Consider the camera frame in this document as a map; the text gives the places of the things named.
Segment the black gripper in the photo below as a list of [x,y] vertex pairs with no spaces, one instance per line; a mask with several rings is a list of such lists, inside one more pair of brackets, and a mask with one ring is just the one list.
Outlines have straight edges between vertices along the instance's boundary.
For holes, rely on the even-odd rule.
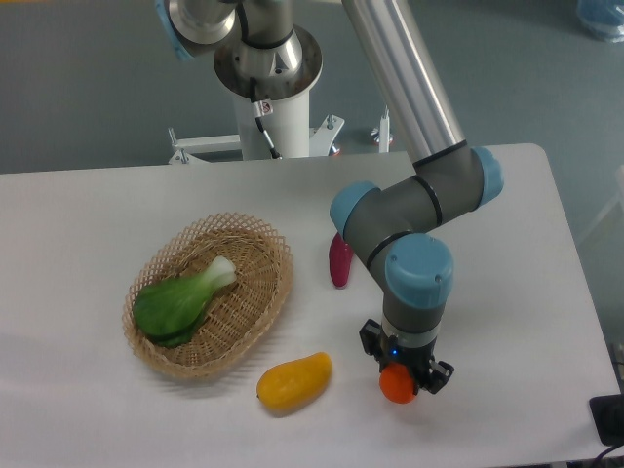
[[437,330],[426,333],[395,334],[387,332],[373,319],[368,319],[359,330],[364,352],[378,363],[379,372],[390,364],[404,366],[414,380],[414,391],[437,394],[454,373],[454,366],[433,359]]

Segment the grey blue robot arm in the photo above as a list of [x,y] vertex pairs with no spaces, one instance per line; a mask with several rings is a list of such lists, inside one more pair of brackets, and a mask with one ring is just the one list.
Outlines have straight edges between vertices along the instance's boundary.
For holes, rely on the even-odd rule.
[[[412,391],[436,393],[453,367],[433,350],[453,284],[453,260],[431,231],[498,196],[498,161],[470,147],[404,1],[347,1],[344,10],[414,169],[389,188],[356,182],[333,199],[338,236],[383,292],[382,319],[360,337],[382,368],[399,365]],[[159,1],[156,12],[182,60],[214,55],[234,99],[247,160],[309,157],[309,93],[323,67],[315,38],[290,1]]]

